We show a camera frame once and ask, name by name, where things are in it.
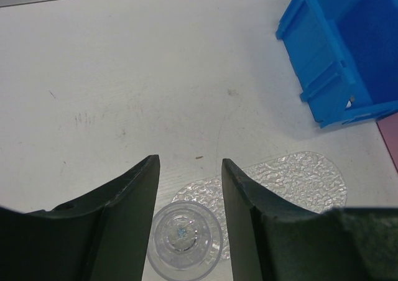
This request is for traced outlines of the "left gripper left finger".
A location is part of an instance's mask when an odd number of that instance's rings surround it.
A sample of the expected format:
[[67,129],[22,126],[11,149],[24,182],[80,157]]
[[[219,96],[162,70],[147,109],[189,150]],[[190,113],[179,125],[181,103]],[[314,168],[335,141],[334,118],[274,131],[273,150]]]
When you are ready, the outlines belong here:
[[159,175],[150,155],[50,211],[1,208],[1,279],[140,280]]

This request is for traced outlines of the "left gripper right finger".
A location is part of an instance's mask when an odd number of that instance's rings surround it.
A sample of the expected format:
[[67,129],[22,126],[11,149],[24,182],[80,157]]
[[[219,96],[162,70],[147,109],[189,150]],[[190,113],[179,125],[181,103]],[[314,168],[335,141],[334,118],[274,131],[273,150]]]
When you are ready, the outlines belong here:
[[221,181],[235,280],[396,280],[397,210],[314,213],[224,159]]

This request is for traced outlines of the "clear plastic cup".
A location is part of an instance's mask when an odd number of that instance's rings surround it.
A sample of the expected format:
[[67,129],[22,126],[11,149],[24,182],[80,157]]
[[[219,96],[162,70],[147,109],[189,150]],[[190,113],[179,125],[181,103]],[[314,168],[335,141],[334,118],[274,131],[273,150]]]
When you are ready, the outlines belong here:
[[165,280],[204,279],[218,264],[222,250],[218,219],[197,202],[173,202],[152,220],[147,258]]

